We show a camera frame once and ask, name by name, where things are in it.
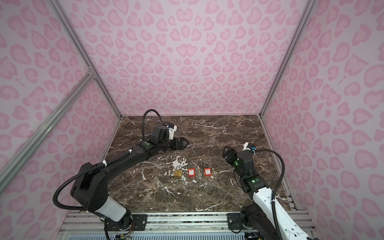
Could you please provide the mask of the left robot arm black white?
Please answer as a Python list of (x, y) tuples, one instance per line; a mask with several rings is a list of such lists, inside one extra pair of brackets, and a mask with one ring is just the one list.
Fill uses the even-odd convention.
[(120, 156), (101, 164), (84, 164), (81, 172), (86, 173), (75, 179), (71, 196), (86, 211), (126, 229), (133, 221), (131, 211), (110, 197), (108, 184), (127, 169), (149, 160), (159, 152), (184, 150), (189, 141), (183, 137), (174, 137), (172, 131), (167, 126), (156, 126), (150, 136)]

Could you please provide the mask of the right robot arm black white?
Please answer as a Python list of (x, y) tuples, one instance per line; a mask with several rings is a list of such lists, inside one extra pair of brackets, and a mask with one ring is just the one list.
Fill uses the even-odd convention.
[[(253, 156), (260, 152), (274, 154), (282, 164), (281, 174), (274, 189), (269, 187), (255, 169)], [(238, 223), (229, 224), (229, 229), (233, 233), (239, 234), (242, 229), (255, 230), (258, 240), (312, 239), (276, 199), (285, 173), (284, 160), (277, 152), (270, 149), (257, 150), (254, 145), (245, 143), (239, 152), (233, 148), (224, 147), (222, 157), (234, 168), (234, 173), (240, 178), (240, 187), (243, 192), (254, 201), (253, 204), (242, 208)]]

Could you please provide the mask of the brass padlock silver shackle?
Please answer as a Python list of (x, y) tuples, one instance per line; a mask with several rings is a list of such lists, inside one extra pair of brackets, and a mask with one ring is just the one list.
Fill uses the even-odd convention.
[(178, 165), (174, 170), (174, 177), (181, 178), (182, 176), (183, 176), (182, 166)]

